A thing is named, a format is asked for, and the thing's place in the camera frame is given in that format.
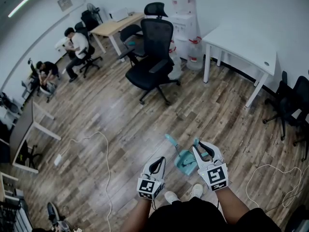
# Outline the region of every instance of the wooden desk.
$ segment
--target wooden desk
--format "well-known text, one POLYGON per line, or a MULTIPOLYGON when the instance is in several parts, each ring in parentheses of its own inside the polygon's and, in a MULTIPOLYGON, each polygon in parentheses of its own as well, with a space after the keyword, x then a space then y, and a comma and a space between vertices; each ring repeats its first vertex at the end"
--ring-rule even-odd
POLYGON ((246 107, 249 107, 268 75, 273 76, 275 73, 277 52, 274 47, 253 30, 224 25, 207 34, 203 41, 206 43, 205 83, 208 82, 212 46, 220 50, 217 66, 220 66, 222 52, 227 52, 260 70, 260 78, 254 84, 256 88, 246 103, 246 107))
POLYGON ((110 38, 112 45, 114 46, 117 54, 120 56, 121 51, 115 41, 114 34, 118 31, 121 31, 128 25, 134 24, 138 22, 139 20, 143 19, 145 17, 144 13, 134 13, 133 15, 128 16, 126 19, 123 19, 121 21, 115 22, 115 21, 107 21, 103 24, 97 26, 95 29, 91 30, 93 37, 95 38, 96 42, 98 43, 99 47, 101 48, 103 53, 106 53, 104 47, 102 46, 100 40, 98 39, 97 35, 101 36, 107 36, 110 38))
POLYGON ((15 167, 18 167, 18 168, 37 174, 39 172, 37 169, 33 169, 33 168, 16 163, 16 159, 20 152, 20 149, 22 145, 24 144, 26 138, 30 134, 32 128, 37 128, 57 140, 61 140, 61 137, 51 132, 50 130, 46 129, 45 127, 43 127, 42 125, 40 125, 38 122, 34 120, 34 115, 33 115, 34 106, 37 109, 39 109, 43 114, 51 118, 52 120, 55 119, 55 117, 53 117, 48 112, 46 112, 38 104, 30 100, 29 103, 25 106, 22 115, 20 116, 19 120, 16 123, 16 126, 14 127, 12 131, 12 134, 10 136, 9 145, 10 145, 10 151, 11 151, 11 164, 15 167))

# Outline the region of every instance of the white cable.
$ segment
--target white cable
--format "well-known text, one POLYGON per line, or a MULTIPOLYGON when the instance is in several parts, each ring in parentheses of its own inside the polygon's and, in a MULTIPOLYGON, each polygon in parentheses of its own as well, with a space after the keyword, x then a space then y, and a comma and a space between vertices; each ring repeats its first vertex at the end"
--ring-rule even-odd
MULTIPOLYGON (((299 182, 298 182, 298 184, 293 188, 293 190, 292 191, 294 191, 295 190, 295 188, 297 188, 296 189, 296 192, 295 193, 297 193, 298 192, 298 189, 299 189, 299 186, 300 186, 300 182, 301 182, 301 179, 302 179, 302 177, 304 176, 304 173, 305 173, 305 171, 306 171, 306 169, 309 167, 309 165, 307 166, 307 168, 305 168, 305 170, 304 170, 304 172, 302 173, 301 172, 301 170, 299 169, 299 168, 297 168, 297 167, 294 167, 294 168, 292 168, 290 171, 287 171, 287 172, 283 172, 283 171, 281 171, 280 169, 278 169, 278 168, 276 168, 276 167, 274 167, 274 166, 272 166, 272 165, 270 165, 270 164, 265 164, 265 165, 263 165, 263 166, 260 166, 260 167, 258 167, 256 170, 258 170, 259 168, 262 168, 262 167, 265 167, 265 166, 269 166, 269 167, 272 167, 272 168, 274 168, 274 169, 276 169, 276 170, 279 170, 281 173, 283 173, 283 174, 287 174, 287 173, 289 173, 289 172, 291 172, 291 171, 293 171, 294 169, 298 169, 299 171, 300 171, 300 178, 299 178, 299 182)), ((258 203, 257 202, 255 202, 253 199, 251 199, 250 197, 249 197, 249 195, 248 195, 248 192, 247 192, 247 187, 248 187, 248 185, 249 185, 249 183, 250 183, 250 181, 251 181, 251 179, 253 178, 253 176, 254 176, 254 173, 255 173, 255 171, 253 172, 253 174, 252 174, 252 176, 251 176, 251 178, 250 178, 250 180, 248 181, 248 183, 247 183, 247 185, 246 185, 246 194, 247 194, 247 197, 252 201, 252 202, 254 202, 256 205, 257 205, 257 207, 259 207, 260 208, 260 206, 258 205, 258 203)), ((295 196, 292 198, 292 200, 287 204, 287 205, 284 205, 284 201, 285 201, 285 198, 286 198, 286 196, 290 193, 290 192, 292 192, 292 191, 289 191, 285 196, 284 196, 284 198, 283 198, 283 201, 282 201, 282 205, 283 205, 283 207, 287 207, 287 206, 289 206, 290 205, 290 203, 292 203, 293 202, 293 200, 294 200, 294 198, 295 198, 295 196)))
POLYGON ((107 150, 106 150, 106 165, 107 165, 107 169, 108 169, 108 180, 107 180, 107 183, 106 183, 106 186, 105 186, 105 192, 106 192, 106 195, 107 195, 108 200, 109 200, 109 202, 110 202, 110 211, 109 211, 109 213, 108 213, 108 215, 107 215, 107 217, 106 217, 106 220, 107 220, 107 223, 108 223, 110 232, 111 232, 112 229, 111 229, 111 225, 110 225, 110 221, 109 221, 109 216, 110 216, 110 214, 112 213, 112 201, 111 201, 111 198, 110 198, 110 196, 108 195, 108 192, 107 192, 107 187, 108 187, 108 184, 110 183, 110 179, 111 179, 111 170, 110 170, 110 166, 109 166, 109 163, 108 163, 108 153, 109 153, 109 149, 108 149, 108 140, 107 140, 106 136, 105 136, 102 132, 97 131, 97 132, 93 133, 90 137, 84 137, 84 138, 82 138, 82 139, 79 140, 79 141, 76 141, 76 140, 74 140, 74 139, 70 139, 67 148, 66 148, 66 149, 63 151, 63 153, 60 154, 60 155, 62 156, 62 155, 64 155, 64 154, 67 152, 67 150, 69 149, 70 143, 71 143, 72 141, 75 142, 75 143, 77 143, 77 144, 79 144, 79 143, 80 143, 81 141, 83 141, 84 139, 90 139, 90 138, 92 138, 94 135, 96 135, 96 134, 98 134, 98 133, 101 134, 101 135, 105 138, 106 143, 107 143, 107 150))

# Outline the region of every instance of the man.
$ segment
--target man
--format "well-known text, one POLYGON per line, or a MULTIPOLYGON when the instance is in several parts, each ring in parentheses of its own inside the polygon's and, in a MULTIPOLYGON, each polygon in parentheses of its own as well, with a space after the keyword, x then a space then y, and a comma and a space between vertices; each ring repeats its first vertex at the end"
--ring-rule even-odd
POLYGON ((165 193, 171 205, 158 208, 150 217, 151 200, 141 198, 121 227, 121 232, 280 232, 262 209, 249 208, 229 187, 216 192, 222 212, 201 200, 203 186, 194 185, 190 201, 181 202, 171 191, 165 193))
POLYGON ((48 81, 54 80, 54 78, 57 76, 59 77, 58 67, 51 63, 51 62, 45 62, 42 63, 39 61, 37 63, 37 69, 40 71, 39 79, 40 79, 40 85, 46 86, 48 81))
POLYGON ((86 57, 86 54, 81 52, 85 48, 86 51, 89 49, 89 43, 83 34, 75 32, 73 28, 68 28, 64 32, 64 35, 73 42, 72 48, 66 48, 66 50, 75 52, 75 58, 73 58, 66 67, 67 73, 70 77, 69 82, 73 82, 77 78, 77 74, 73 71, 72 68, 83 63, 83 58, 86 57))

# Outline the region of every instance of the white sneaker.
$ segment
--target white sneaker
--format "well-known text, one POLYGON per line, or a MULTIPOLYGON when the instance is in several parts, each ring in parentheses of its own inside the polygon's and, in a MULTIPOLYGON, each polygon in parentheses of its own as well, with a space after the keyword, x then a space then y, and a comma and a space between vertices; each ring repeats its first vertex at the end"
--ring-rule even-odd
POLYGON ((165 194, 164 194, 164 197, 166 199, 167 202, 169 202, 170 204, 172 204, 174 201, 180 201, 177 197, 177 195, 172 192, 172 191, 167 191, 165 194))
POLYGON ((197 197, 200 198, 203 195, 203 186, 201 184, 195 184, 192 188, 191 197, 197 197))

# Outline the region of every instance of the shoe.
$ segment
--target shoe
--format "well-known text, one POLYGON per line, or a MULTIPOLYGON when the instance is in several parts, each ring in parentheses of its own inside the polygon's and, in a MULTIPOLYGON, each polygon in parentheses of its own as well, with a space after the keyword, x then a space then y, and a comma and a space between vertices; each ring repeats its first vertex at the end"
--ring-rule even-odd
POLYGON ((164 197, 165 197, 166 201, 169 202, 170 204, 172 204, 174 201, 180 201, 178 199, 177 195, 172 191, 167 191, 164 194, 164 197))
POLYGON ((201 184, 195 184, 192 188, 191 197, 197 197, 200 199, 200 197, 203 195, 203 186, 201 184))
POLYGON ((69 79, 69 83, 73 82, 77 78, 77 75, 69 79))

